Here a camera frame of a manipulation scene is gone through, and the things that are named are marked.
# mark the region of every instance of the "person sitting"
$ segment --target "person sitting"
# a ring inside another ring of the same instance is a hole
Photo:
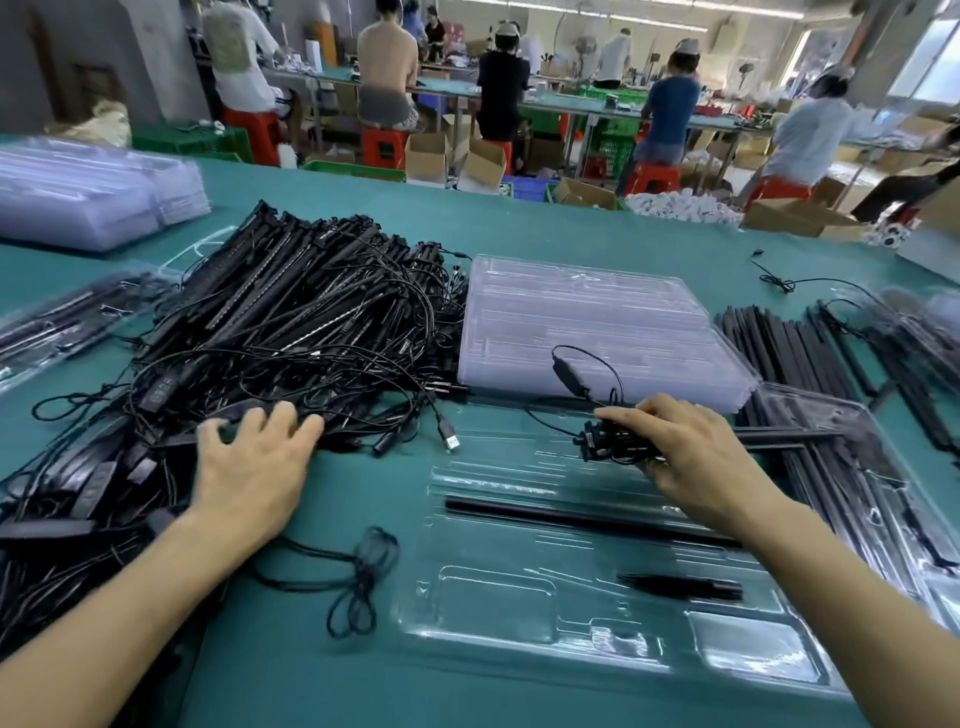
[[[618,196],[627,193],[638,164],[675,165],[684,158],[686,126],[700,98],[699,62],[700,43],[695,38],[681,40],[670,54],[666,77],[651,86],[640,112],[641,119],[651,119],[650,132],[637,143],[631,160],[623,165],[616,185]]]
[[[513,23],[501,23],[493,37],[494,50],[480,57],[480,111],[477,123],[480,134],[488,141],[514,143],[514,160],[522,157],[522,144],[516,138],[520,128],[517,105],[530,78],[530,63],[516,52],[520,32]]]
[[[832,66],[810,85],[807,95],[813,101],[790,111],[774,130],[776,150],[744,186],[736,205],[746,206],[765,177],[804,186],[823,178],[853,121],[853,109],[844,100],[852,75],[852,69]]]
[[[950,127],[946,133],[936,139],[927,149],[936,150],[952,147],[960,143],[960,124]],[[927,197],[946,184],[960,177],[960,162],[945,167],[936,174],[921,177],[895,175],[885,178],[874,187],[860,204],[853,208],[851,215],[861,223],[875,223],[881,214],[893,203],[903,203],[898,210],[921,203]]]
[[[593,72],[593,85],[597,88],[620,88],[623,74],[630,67],[630,28],[620,32],[604,43],[600,61]]]
[[[407,93],[417,83],[417,42],[400,27],[400,0],[376,0],[376,12],[379,19],[357,38],[357,116],[369,126],[410,132],[420,121]]]
[[[257,46],[268,58],[283,61],[279,44],[260,16],[239,0],[214,0],[201,22],[217,93],[224,106],[246,113],[275,114],[286,122],[290,145],[298,152],[303,105],[295,91],[269,85],[257,65]]]
[[[428,51],[426,60],[428,63],[439,63],[444,59],[444,42],[446,41],[446,28],[440,22],[440,16],[437,14],[437,6],[431,5],[426,9],[426,42]]]

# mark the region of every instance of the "hand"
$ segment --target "hand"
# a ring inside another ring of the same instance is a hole
[[[231,540],[242,560],[293,516],[324,420],[310,415],[297,428],[290,402],[278,402],[269,420],[256,407],[244,415],[230,445],[220,438],[225,423],[207,420],[197,428],[197,483],[187,513]]]
[[[783,494],[736,439],[730,425],[699,404],[656,395],[636,406],[593,413],[646,437],[666,462],[647,469],[657,487],[694,521],[746,541],[794,501]]]

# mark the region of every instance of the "ceiling light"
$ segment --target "ceiling light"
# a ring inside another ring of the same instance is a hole
[[[804,17],[802,12],[793,12],[793,11],[775,11],[768,8],[755,8],[750,5],[728,5],[727,3],[711,3],[705,2],[705,0],[693,0],[694,8],[702,8],[703,10],[708,11],[727,11],[727,12],[744,12],[747,15],[768,15],[770,17],[785,17],[790,20],[800,20]]]

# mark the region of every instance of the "long work bench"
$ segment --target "long work bench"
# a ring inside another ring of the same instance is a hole
[[[784,278],[829,276],[913,290],[942,283],[890,251],[853,244],[215,160],[200,160],[200,165],[213,212],[107,259],[0,247],[0,313],[65,293],[123,262],[160,265],[196,241],[238,225],[261,198],[305,218],[370,215],[385,231],[410,241],[436,240],[471,255],[676,276],[711,313],[728,305],[757,304],[796,318],[817,299],[836,297],[836,284],[831,282],[801,283],[789,295],[761,282],[749,260],[757,249],[764,251],[763,265]],[[104,343],[5,394],[0,408],[4,435],[0,470],[8,473],[20,466],[59,432],[56,424],[32,419],[35,402],[96,391],[114,380],[129,358],[129,349],[120,343]],[[877,369],[872,374],[879,380]],[[442,407],[458,431],[523,432],[535,426],[518,409],[449,401]],[[960,525],[960,488],[950,458],[929,446],[898,396],[886,402],[879,420],[925,491],[954,525]],[[422,527],[432,469],[463,455],[448,454],[431,425],[425,422],[419,437],[382,459],[365,453],[316,456],[289,535],[314,546],[350,550],[368,526],[379,525],[398,537],[402,561],[403,549],[413,551]],[[282,578],[320,575],[316,565],[304,564],[293,554],[272,555],[268,567]],[[498,674],[478,663],[469,645],[455,663],[435,665],[399,646],[391,605],[398,591],[407,588],[413,585],[403,583],[396,573],[377,587],[373,602],[379,626],[373,636],[333,641],[324,621],[334,595],[281,594],[237,577],[209,626],[179,725],[865,725],[850,701],[779,694],[722,675],[695,689],[683,680],[664,682],[643,674],[633,691],[586,689],[565,684],[550,665],[536,679]],[[495,611],[489,619],[497,619]],[[168,707],[177,712],[176,705]]]

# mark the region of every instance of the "blue plastic crate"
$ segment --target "blue plastic crate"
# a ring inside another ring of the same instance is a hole
[[[514,186],[514,199],[541,203],[545,199],[546,186],[550,180],[538,180],[536,177],[504,177],[504,182]]]

